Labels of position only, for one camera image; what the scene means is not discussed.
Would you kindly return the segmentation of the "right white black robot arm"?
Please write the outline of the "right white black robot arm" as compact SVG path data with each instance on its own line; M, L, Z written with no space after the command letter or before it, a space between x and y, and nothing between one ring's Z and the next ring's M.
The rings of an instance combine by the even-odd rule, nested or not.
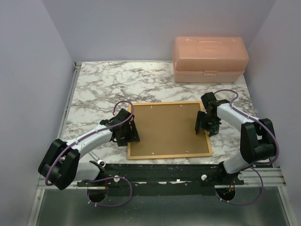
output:
M217 167L217 181L223 185L233 180L233 174L245 170L254 164L279 156L279 144L276 140L273 123L269 119L259 119L237 109L233 100L218 100L215 93L205 93L201 97L204 111L198 111L195 132L201 129L212 137L219 133L221 121L224 120L240 132L239 153Z

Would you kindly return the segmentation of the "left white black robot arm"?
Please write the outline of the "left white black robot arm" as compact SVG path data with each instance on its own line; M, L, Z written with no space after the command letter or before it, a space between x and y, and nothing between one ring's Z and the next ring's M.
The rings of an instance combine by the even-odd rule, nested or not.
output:
M38 172L45 178L45 184L64 190L74 181L88 180L99 186L104 182L101 170L103 160L80 163L80 159L98 146L114 142L117 146L139 141L134 114L121 109L117 115L102 120L91 131L68 141L54 140L41 161Z

